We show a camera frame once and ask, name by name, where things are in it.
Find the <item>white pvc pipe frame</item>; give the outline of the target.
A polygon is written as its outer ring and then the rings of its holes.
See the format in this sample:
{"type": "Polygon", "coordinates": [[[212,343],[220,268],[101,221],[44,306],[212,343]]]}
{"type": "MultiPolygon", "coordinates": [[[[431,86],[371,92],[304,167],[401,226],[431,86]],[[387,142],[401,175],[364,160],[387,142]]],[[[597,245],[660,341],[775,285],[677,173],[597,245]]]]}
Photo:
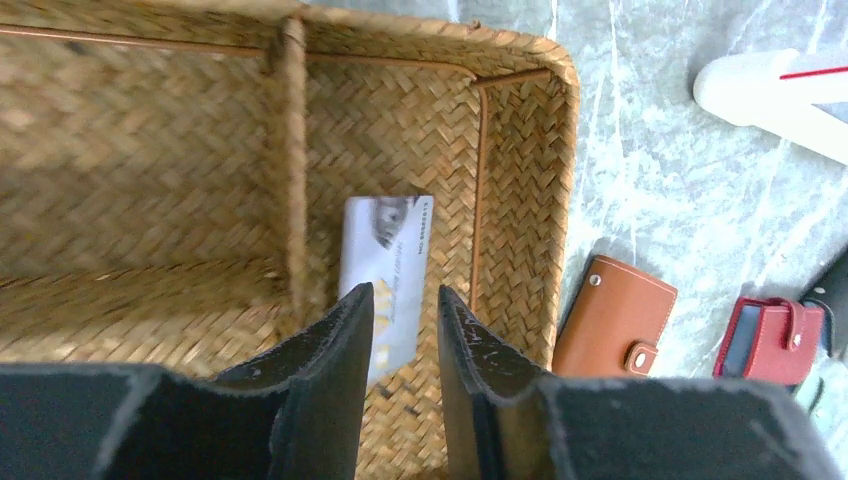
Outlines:
{"type": "Polygon", "coordinates": [[[847,101],[847,50],[783,49],[724,56],[693,84],[705,111],[847,163],[847,122],[822,109],[847,101]]]}

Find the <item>black leather card holder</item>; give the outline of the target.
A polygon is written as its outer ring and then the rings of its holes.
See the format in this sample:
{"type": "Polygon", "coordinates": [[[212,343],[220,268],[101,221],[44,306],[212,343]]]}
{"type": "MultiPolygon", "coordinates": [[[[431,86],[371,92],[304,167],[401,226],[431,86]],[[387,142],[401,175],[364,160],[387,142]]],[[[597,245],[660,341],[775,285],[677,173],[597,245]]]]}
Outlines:
{"type": "Polygon", "coordinates": [[[821,344],[829,357],[847,361],[847,248],[801,296],[805,306],[824,311],[821,344]]]}

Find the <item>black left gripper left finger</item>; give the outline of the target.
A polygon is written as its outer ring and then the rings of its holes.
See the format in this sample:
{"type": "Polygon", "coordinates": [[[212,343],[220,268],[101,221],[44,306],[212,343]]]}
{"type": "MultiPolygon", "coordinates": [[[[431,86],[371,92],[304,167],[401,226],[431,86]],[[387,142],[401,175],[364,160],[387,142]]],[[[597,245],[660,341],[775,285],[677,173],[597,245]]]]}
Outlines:
{"type": "Polygon", "coordinates": [[[1,368],[5,479],[350,479],[374,289],[211,379],[133,363],[1,368]]]}

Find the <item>wicker cutlery tray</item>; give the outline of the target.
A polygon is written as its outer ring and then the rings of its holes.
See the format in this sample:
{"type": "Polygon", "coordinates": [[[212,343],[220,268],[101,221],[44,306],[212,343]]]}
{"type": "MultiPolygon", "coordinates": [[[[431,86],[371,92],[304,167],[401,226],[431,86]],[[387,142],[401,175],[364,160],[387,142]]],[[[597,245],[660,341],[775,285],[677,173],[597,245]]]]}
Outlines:
{"type": "Polygon", "coordinates": [[[1,359],[209,377],[335,301],[354,196],[432,196],[360,479],[457,477],[438,289],[554,350],[579,80],[549,39],[298,1],[1,5],[1,359]]]}

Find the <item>brown leather card holder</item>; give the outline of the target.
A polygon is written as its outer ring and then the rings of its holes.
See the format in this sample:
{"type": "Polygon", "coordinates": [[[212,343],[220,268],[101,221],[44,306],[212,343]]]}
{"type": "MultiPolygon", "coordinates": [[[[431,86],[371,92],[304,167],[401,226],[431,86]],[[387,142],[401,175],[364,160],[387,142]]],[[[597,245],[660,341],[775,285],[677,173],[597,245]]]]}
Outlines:
{"type": "Polygon", "coordinates": [[[631,265],[595,256],[557,340],[563,377],[646,377],[677,289],[631,265]]]}

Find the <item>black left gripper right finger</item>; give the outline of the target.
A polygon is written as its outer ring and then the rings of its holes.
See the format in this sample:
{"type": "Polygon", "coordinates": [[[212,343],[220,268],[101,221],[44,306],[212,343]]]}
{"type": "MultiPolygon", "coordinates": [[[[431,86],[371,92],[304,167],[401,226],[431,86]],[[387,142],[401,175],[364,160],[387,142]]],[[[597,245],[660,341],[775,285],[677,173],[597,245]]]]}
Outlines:
{"type": "Polygon", "coordinates": [[[745,380],[570,379],[438,291],[453,479],[837,479],[786,390],[745,380]]]}

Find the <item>red leather card holder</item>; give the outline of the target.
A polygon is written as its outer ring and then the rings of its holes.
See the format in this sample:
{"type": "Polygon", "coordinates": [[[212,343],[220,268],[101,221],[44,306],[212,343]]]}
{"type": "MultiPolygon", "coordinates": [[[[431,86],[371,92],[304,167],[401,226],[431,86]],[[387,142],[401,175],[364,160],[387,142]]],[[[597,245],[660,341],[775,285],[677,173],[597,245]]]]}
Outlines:
{"type": "Polygon", "coordinates": [[[725,331],[715,377],[801,384],[820,345],[825,311],[784,298],[740,297],[725,331]]]}

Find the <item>white credit card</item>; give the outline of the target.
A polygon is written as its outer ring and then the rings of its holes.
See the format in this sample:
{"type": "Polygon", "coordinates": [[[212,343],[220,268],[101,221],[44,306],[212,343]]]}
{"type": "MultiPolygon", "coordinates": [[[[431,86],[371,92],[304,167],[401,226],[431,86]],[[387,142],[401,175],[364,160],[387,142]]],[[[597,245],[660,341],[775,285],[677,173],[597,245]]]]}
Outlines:
{"type": "Polygon", "coordinates": [[[345,203],[339,295],[366,282],[374,290],[368,384],[415,357],[433,210],[431,195],[357,196],[345,203]]]}

